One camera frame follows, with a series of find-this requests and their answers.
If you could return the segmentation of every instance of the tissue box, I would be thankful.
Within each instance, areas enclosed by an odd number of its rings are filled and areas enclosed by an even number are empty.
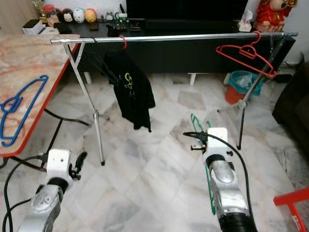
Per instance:
[[[42,21],[38,19],[32,19],[23,26],[23,31],[25,35],[37,35],[44,28],[45,26],[43,25]]]
[[[240,22],[238,22],[239,31],[250,32],[251,28],[252,28],[252,26],[251,26],[250,22],[243,22],[242,20]]]

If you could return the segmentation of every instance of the white cabinet leg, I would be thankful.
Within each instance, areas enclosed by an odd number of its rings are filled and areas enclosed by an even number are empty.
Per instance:
[[[86,81],[87,81],[87,84],[91,85],[91,76],[88,72],[84,72],[84,75],[85,75],[85,78],[86,78]]]
[[[190,77],[190,85],[194,85],[194,81],[195,81],[195,77],[197,76],[196,73],[191,73],[191,77]]]
[[[224,84],[225,86],[227,86],[228,80],[230,79],[230,77],[231,77],[231,73],[228,72],[228,73],[226,74],[226,76],[225,76],[224,81],[223,81],[223,84]]]

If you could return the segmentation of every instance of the trash bin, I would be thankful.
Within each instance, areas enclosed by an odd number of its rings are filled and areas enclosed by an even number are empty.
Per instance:
[[[235,104],[239,99],[243,99],[256,80],[257,75],[248,71],[235,71],[232,72],[228,81],[227,92],[225,94],[225,100],[230,104]],[[260,95],[263,82],[259,81],[253,95]]]

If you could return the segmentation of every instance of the hanger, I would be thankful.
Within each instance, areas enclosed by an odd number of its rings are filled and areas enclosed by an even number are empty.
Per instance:
[[[123,35],[119,35],[119,37],[124,40],[124,42],[125,42],[124,49],[126,49],[127,48],[126,38]]]
[[[271,65],[271,63],[269,63],[264,57],[262,57],[260,54],[258,54],[256,52],[256,49],[253,47],[254,44],[257,44],[261,40],[261,33],[259,31],[254,31],[254,33],[258,34],[258,38],[257,38],[256,41],[253,41],[251,44],[244,45],[244,46],[222,45],[222,46],[217,47],[216,51],[217,51],[217,53],[219,53],[219,54],[221,54],[221,55],[223,55],[223,56],[225,56],[225,57],[227,57],[227,58],[229,58],[229,59],[231,59],[231,60],[233,60],[233,61],[235,61],[235,62],[237,62],[239,64],[242,64],[242,65],[244,65],[244,66],[246,66],[246,67],[248,67],[248,68],[250,68],[250,69],[252,69],[252,70],[254,70],[256,72],[258,72],[258,73],[262,73],[262,74],[264,74],[265,76],[267,76],[269,78],[274,78],[277,75],[277,73],[276,73],[276,71],[274,71],[274,68]],[[253,66],[251,66],[249,64],[246,64],[246,63],[244,63],[244,62],[242,62],[242,61],[240,61],[240,60],[238,60],[238,59],[236,59],[236,58],[234,58],[234,57],[224,53],[222,51],[223,48],[237,48],[237,49],[239,49],[239,53],[241,55],[243,55],[245,57],[248,57],[250,59],[255,59],[255,58],[258,57],[262,61],[264,61],[265,64],[267,64],[269,66],[270,71],[266,73],[263,70],[257,69],[256,67],[253,67]]]

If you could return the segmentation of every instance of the marble desk top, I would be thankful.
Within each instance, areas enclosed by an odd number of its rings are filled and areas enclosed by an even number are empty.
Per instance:
[[[15,156],[23,151],[69,63],[64,47],[51,45],[50,40],[79,37],[79,35],[0,37],[0,104],[14,97],[30,81],[41,75],[48,75],[48,80],[30,110],[16,141],[11,146],[4,147],[1,142],[9,142],[10,140],[0,139],[0,156]],[[77,44],[74,44],[71,49],[74,51],[76,47]],[[6,116],[3,127],[4,136],[15,134],[41,84],[41,81],[34,83],[20,95],[23,100],[17,111]],[[1,119],[3,114],[4,112],[0,110]]]

